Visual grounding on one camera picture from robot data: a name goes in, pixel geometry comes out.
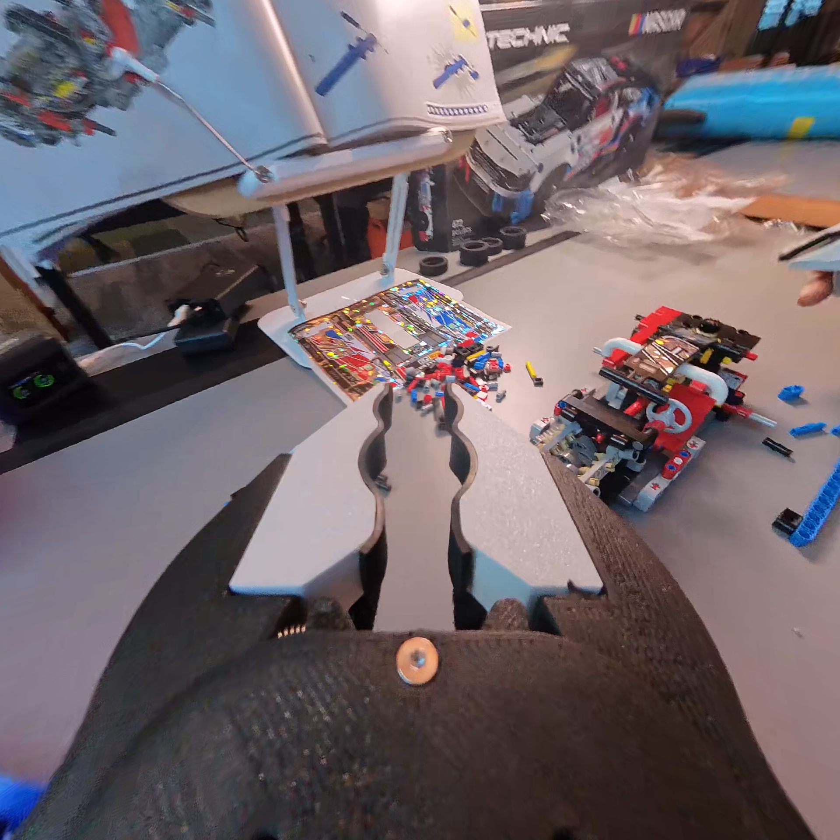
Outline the lego set box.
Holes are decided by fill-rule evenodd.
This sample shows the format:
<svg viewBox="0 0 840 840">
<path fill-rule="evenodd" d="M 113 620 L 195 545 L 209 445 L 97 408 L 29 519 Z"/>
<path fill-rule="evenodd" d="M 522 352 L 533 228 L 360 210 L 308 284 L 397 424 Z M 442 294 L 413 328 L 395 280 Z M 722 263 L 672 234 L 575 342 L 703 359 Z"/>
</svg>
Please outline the lego set box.
<svg viewBox="0 0 840 840">
<path fill-rule="evenodd" d="M 504 112 L 456 161 L 412 173 L 413 245 L 458 250 L 533 228 L 552 196 L 636 170 L 692 2 L 480 2 Z"/>
</svg>

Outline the pile of mixed lego pieces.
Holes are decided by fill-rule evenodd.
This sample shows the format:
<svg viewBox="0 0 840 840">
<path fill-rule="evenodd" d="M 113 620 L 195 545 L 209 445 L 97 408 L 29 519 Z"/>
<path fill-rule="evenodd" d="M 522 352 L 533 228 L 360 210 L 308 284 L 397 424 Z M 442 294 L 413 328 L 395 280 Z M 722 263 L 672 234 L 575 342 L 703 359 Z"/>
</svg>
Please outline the pile of mixed lego pieces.
<svg viewBox="0 0 840 840">
<path fill-rule="evenodd" d="M 498 345 L 464 339 L 409 364 L 402 379 L 394 384 L 395 396 L 406 396 L 410 406 L 423 416 L 431 416 L 437 429 L 445 431 L 450 386 L 491 411 L 507 398 L 507 388 L 500 381 L 511 371 L 511 363 Z"/>
</svg>

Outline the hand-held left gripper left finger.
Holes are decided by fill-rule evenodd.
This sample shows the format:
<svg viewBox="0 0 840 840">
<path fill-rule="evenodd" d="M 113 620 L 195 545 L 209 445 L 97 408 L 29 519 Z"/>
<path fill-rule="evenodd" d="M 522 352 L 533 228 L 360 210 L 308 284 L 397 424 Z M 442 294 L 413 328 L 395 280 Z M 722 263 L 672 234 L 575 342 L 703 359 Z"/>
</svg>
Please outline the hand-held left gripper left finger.
<svg viewBox="0 0 840 840">
<path fill-rule="evenodd" d="M 295 447 L 228 586 L 237 595 L 332 599 L 372 628 L 387 565 L 393 390 L 378 384 Z"/>
</svg>

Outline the crumpled clear plastic bags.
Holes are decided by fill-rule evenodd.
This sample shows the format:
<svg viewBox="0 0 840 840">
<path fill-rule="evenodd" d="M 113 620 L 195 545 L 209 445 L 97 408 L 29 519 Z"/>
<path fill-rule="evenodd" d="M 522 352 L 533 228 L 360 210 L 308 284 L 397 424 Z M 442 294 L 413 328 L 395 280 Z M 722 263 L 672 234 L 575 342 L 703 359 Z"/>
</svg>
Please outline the crumpled clear plastic bags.
<svg viewBox="0 0 840 840">
<path fill-rule="evenodd" d="M 789 180 L 778 171 L 739 174 L 705 158 L 665 154 L 635 174 L 557 189 L 541 217 L 615 245 L 706 245 L 738 233 L 747 220 L 742 212 Z"/>
</svg>

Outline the large black power adapter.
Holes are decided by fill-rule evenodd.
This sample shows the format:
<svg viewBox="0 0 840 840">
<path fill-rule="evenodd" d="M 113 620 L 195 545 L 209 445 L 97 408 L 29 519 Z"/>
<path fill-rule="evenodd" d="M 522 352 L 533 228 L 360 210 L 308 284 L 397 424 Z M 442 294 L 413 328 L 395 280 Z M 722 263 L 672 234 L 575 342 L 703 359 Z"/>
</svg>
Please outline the large black power adapter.
<svg viewBox="0 0 840 840">
<path fill-rule="evenodd" d="M 260 266 L 205 268 L 193 286 L 193 305 L 233 315 L 266 289 L 266 273 Z"/>
</svg>

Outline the black power bank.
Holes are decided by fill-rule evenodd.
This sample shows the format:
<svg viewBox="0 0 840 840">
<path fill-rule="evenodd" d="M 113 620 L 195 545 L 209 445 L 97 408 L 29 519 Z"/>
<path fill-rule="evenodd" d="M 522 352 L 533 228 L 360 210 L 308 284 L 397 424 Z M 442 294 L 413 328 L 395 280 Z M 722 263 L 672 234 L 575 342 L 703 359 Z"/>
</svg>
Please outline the black power bank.
<svg viewBox="0 0 840 840">
<path fill-rule="evenodd" d="M 55 337 L 22 332 L 1 342 L 1 420 L 24 424 L 89 384 L 88 374 Z"/>
</svg>

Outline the lego instruction booklet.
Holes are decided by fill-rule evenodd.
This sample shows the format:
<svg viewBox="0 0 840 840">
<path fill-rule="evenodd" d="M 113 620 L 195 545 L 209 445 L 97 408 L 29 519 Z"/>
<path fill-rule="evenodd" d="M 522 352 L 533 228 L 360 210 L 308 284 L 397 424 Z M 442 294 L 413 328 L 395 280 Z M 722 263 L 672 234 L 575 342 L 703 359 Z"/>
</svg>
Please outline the lego instruction booklet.
<svg viewBox="0 0 840 840">
<path fill-rule="evenodd" d="M 2 2 L 2 143 L 209 140 L 248 169 L 503 120 L 479 2 Z"/>
</svg>

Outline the small black charger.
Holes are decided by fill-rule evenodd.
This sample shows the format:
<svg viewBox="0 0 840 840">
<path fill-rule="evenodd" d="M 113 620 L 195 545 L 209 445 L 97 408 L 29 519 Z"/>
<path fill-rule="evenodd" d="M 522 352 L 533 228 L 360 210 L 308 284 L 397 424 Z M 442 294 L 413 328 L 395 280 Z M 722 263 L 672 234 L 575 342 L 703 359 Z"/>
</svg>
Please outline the small black charger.
<svg viewBox="0 0 840 840">
<path fill-rule="evenodd" d="M 239 327 L 237 317 L 187 320 L 175 331 L 174 345 L 183 356 L 231 350 Z"/>
</svg>

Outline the white desk stand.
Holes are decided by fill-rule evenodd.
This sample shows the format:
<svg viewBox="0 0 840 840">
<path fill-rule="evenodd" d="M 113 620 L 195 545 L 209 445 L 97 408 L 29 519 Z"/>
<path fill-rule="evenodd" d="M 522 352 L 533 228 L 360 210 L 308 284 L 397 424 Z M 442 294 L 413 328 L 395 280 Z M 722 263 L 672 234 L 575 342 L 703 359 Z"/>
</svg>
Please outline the white desk stand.
<svg viewBox="0 0 840 840">
<path fill-rule="evenodd" d="M 153 198 L 198 191 L 215 201 L 208 215 L 300 198 L 407 173 L 458 156 L 473 133 L 432 129 L 379 143 L 303 154 L 248 169 L 209 140 L 173 132 L 80 146 L 22 149 L 2 143 L 2 265 L 31 286 L 36 265 L 55 246 L 90 223 Z"/>
</svg>

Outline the long blue lego beam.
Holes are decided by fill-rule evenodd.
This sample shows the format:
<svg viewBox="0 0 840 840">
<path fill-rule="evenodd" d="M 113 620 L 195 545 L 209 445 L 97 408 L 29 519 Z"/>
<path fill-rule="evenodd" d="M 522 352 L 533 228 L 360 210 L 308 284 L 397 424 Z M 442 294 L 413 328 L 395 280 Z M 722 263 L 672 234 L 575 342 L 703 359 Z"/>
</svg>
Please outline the long blue lego beam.
<svg viewBox="0 0 840 840">
<path fill-rule="evenodd" d="M 831 473 L 810 502 L 797 528 L 789 537 L 789 542 L 796 548 L 812 543 L 823 530 L 839 500 L 839 462 L 835 463 Z"/>
</svg>

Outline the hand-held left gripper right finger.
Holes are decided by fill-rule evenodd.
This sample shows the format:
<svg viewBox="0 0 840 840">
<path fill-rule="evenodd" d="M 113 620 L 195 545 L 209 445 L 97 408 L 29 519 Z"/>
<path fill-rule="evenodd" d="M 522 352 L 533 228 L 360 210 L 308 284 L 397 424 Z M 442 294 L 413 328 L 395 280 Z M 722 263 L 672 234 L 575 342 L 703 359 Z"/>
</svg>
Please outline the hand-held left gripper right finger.
<svg viewBox="0 0 840 840">
<path fill-rule="evenodd" d="M 529 620 L 546 596 L 598 596 L 603 581 L 540 452 L 520 433 L 448 386 L 448 571 L 457 628 L 478 628 L 508 599 Z"/>
</svg>

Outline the holographic sticker sheet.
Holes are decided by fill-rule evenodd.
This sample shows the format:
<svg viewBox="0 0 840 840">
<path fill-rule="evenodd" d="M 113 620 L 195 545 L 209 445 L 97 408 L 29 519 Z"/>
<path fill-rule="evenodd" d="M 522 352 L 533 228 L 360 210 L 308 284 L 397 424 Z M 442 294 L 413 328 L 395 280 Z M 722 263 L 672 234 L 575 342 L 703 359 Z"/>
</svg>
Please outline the holographic sticker sheet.
<svg viewBox="0 0 840 840">
<path fill-rule="evenodd" d="M 289 330 L 315 374 L 347 403 L 380 384 L 399 388 L 431 374 L 454 376 L 456 355 L 470 356 L 509 326 L 417 277 L 319 314 Z"/>
</svg>

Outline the lego car chassis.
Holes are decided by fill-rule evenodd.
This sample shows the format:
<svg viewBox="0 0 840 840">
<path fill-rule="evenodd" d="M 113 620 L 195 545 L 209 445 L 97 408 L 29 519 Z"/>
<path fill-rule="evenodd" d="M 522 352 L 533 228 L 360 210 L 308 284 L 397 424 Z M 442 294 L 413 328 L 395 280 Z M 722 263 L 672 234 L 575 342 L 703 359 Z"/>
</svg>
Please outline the lego car chassis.
<svg viewBox="0 0 840 840">
<path fill-rule="evenodd" d="M 636 321 L 595 348 L 598 386 L 564 395 L 530 440 L 604 503 L 649 511 L 702 454 L 708 421 L 776 423 L 745 403 L 735 368 L 757 360 L 759 336 L 667 307 Z"/>
</svg>

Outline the orange box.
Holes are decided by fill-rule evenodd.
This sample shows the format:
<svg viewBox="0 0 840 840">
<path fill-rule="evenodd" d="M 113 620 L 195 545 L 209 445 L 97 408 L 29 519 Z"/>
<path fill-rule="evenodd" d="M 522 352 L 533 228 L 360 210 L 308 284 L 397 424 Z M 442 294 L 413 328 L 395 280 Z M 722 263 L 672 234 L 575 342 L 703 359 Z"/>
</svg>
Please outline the orange box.
<svg viewBox="0 0 840 840">
<path fill-rule="evenodd" d="M 386 250 L 387 231 L 391 210 L 391 198 L 383 196 L 366 204 L 369 215 L 367 243 L 373 259 L 380 258 Z"/>
</svg>

